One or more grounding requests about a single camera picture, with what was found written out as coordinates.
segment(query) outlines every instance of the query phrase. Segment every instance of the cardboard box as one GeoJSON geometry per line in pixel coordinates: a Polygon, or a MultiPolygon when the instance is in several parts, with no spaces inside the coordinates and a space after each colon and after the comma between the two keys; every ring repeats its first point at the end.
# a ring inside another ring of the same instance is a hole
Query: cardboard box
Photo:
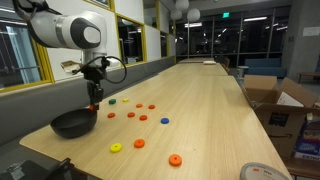
{"type": "Polygon", "coordinates": [[[320,114],[312,108],[318,97],[288,78],[278,88],[274,76],[246,75],[243,92],[278,153],[290,157],[306,114],[320,114]],[[282,92],[304,107],[276,104],[282,92]]]}

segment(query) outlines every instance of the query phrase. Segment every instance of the table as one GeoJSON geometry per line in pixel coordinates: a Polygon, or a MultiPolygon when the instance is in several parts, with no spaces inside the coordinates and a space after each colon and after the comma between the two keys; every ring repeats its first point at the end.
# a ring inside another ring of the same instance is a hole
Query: table
{"type": "Polygon", "coordinates": [[[69,157],[77,169],[101,179],[239,179],[248,162],[290,177],[234,77],[182,67],[191,69],[174,66],[105,99],[94,129],[82,137],[63,139],[46,126],[20,143],[59,161],[69,157]],[[109,105],[111,98],[117,103],[109,105]],[[136,108],[138,103],[143,107],[136,108]],[[148,109],[150,104],[156,108],[148,109]],[[116,117],[108,119],[110,112],[116,117]],[[128,112],[136,117],[128,118],[128,112]],[[142,114],[148,120],[140,121],[142,114]],[[163,117],[169,124],[160,123],[163,117]],[[139,138],[146,145],[136,149],[133,142],[139,138]],[[118,142],[123,149],[111,153],[118,142]],[[169,165],[171,154],[182,157],[180,167],[169,165]]]}
{"type": "Polygon", "coordinates": [[[228,73],[217,63],[214,65],[204,65],[202,63],[181,63],[176,64],[166,71],[160,72],[162,74],[175,74],[178,76],[184,75],[213,75],[213,76],[228,76],[228,73]]]}
{"type": "Polygon", "coordinates": [[[189,58],[179,61],[179,63],[203,63],[203,61],[214,61],[214,58],[189,58]]]}
{"type": "Polygon", "coordinates": [[[298,74],[299,74],[299,80],[298,80],[299,84],[301,81],[301,76],[311,76],[311,77],[320,78],[320,72],[299,72],[298,74]]]}

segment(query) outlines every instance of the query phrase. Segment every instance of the black bowl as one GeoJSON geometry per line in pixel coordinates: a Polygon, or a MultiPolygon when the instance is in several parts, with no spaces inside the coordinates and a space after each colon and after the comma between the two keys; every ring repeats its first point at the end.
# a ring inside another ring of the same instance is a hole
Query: black bowl
{"type": "Polygon", "coordinates": [[[78,109],[51,121],[53,131],[64,138],[76,138],[91,131],[97,122],[97,111],[78,109]]]}

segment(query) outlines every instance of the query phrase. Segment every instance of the orange disc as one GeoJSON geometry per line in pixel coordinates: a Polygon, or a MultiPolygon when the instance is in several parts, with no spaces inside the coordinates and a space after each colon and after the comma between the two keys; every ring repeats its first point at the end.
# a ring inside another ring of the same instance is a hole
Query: orange disc
{"type": "Polygon", "coordinates": [[[134,141],[134,147],[136,148],[142,148],[144,146],[144,140],[143,139],[137,139],[134,141]]]}
{"type": "Polygon", "coordinates": [[[149,106],[149,109],[154,109],[154,108],[156,108],[155,105],[150,105],[150,106],[149,106]]]}
{"type": "Polygon", "coordinates": [[[146,115],[140,116],[140,120],[141,120],[141,121],[145,121],[145,120],[147,120],[147,119],[148,119],[148,117],[147,117],[146,115]]]}
{"type": "Polygon", "coordinates": [[[182,164],[182,158],[178,154],[172,154],[169,157],[169,163],[172,166],[180,166],[182,164]]]}
{"type": "Polygon", "coordinates": [[[113,118],[113,117],[115,117],[115,116],[116,116],[115,113],[109,113],[109,114],[108,114],[108,118],[113,118]]]}
{"type": "Polygon", "coordinates": [[[141,108],[141,107],[142,107],[142,104],[137,104],[136,107],[137,107],[137,108],[141,108]]]}
{"type": "Polygon", "coordinates": [[[134,112],[129,112],[128,117],[134,117],[136,114],[134,112]]]}

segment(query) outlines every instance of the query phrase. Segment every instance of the exit sign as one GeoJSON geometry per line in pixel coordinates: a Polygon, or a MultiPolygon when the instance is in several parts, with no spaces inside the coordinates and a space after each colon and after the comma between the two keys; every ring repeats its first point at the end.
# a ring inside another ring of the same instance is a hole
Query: exit sign
{"type": "Polygon", "coordinates": [[[229,12],[224,12],[222,14],[222,18],[228,18],[228,17],[230,17],[230,13],[229,12]]]}

